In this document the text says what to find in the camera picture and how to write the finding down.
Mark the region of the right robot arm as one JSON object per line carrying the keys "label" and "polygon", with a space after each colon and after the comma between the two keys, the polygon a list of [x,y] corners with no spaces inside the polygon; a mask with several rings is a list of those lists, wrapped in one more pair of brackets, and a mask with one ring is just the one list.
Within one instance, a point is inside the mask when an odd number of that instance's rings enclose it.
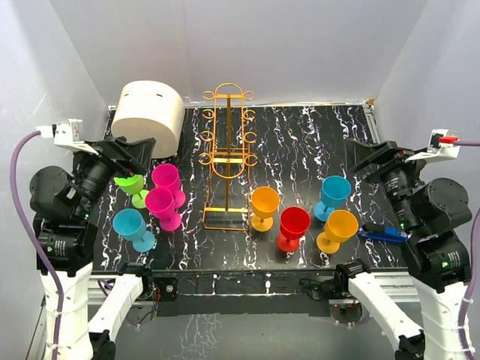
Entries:
{"label": "right robot arm", "polygon": [[412,321],[386,294],[366,264],[353,260],[335,269],[335,291],[353,297],[367,309],[388,338],[396,359],[473,359],[467,310],[476,284],[474,246],[465,245],[455,230],[472,223],[466,189],[450,178],[420,179],[429,163],[454,160],[463,142],[434,131],[429,146],[414,151],[393,141],[368,145],[344,143],[346,169],[354,174],[375,170],[364,178],[381,184],[406,238],[403,261],[421,304],[421,323]]}

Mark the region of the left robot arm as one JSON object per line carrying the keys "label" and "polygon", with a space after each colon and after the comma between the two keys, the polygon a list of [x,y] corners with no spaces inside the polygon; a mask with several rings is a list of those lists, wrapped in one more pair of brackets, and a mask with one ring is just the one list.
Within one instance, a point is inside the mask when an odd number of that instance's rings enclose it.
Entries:
{"label": "left robot arm", "polygon": [[71,172],[47,166],[30,181],[33,231],[46,298],[45,359],[114,359],[116,335],[137,299],[155,290],[149,266],[121,267],[98,312],[88,318],[89,281],[98,228],[90,221],[114,176],[144,175],[155,139],[85,142]]}

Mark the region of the orange wine glass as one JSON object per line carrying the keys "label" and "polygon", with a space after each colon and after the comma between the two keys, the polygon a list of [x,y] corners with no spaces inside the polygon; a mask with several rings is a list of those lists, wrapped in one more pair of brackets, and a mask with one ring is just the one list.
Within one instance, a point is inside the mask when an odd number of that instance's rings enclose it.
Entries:
{"label": "orange wine glass", "polygon": [[352,238],[359,229],[356,216],[347,210],[333,211],[325,223],[324,231],[316,238],[316,246],[326,254],[334,254],[342,243]]}
{"label": "orange wine glass", "polygon": [[251,197],[253,215],[250,225],[258,232],[269,231],[274,223],[274,215],[280,205],[280,198],[276,190],[271,187],[258,187]]}

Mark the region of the red wine glass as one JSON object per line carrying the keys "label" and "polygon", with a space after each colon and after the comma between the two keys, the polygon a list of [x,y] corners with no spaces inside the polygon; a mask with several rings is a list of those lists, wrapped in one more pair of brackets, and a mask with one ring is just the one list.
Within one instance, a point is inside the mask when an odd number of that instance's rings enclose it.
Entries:
{"label": "red wine glass", "polygon": [[286,208],[280,215],[280,233],[277,246],[283,252],[294,252],[299,248],[300,238],[311,225],[310,215],[297,206]]}

